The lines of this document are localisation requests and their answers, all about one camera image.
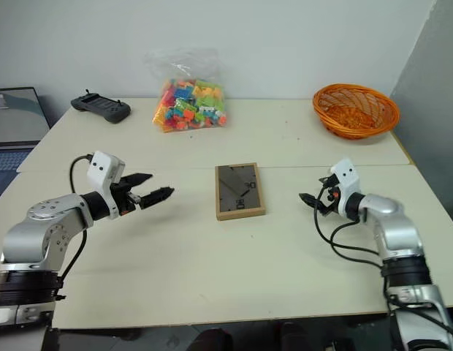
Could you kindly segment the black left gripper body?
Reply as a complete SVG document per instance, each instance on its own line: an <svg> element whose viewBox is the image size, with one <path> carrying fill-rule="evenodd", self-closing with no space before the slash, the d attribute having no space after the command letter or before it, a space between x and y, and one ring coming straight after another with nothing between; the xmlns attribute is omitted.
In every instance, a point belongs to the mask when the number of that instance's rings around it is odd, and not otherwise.
<svg viewBox="0 0 453 351"><path fill-rule="evenodd" d="M118 183L111 184L111 195L118 208L120 216L124 216L141 206L142 198L132 193L132 188L142 184L138 178L122 178Z"/></svg>

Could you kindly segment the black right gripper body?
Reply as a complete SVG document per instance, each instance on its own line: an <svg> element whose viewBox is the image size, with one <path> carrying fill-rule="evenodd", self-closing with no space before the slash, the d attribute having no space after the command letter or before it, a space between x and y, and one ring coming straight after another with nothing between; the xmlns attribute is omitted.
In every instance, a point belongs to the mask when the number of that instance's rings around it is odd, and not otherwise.
<svg viewBox="0 0 453 351"><path fill-rule="evenodd" d="M324 182L317 196L317 211L322 216L338 212L340 188L335 184Z"/></svg>

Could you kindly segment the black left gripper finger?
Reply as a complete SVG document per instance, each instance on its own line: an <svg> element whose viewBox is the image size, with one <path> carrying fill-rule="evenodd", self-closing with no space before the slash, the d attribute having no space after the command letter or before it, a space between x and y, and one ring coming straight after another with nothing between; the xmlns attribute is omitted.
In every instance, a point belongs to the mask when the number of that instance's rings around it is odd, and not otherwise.
<svg viewBox="0 0 453 351"><path fill-rule="evenodd" d="M122 177L120 179L120 185L132 188L143 184L145 181L152 177L153 175L148 173L133 173Z"/></svg>
<svg viewBox="0 0 453 351"><path fill-rule="evenodd" d="M146 209L168 199L175 191L174 188L165 186L152 191L140 198L140 208Z"/></svg>

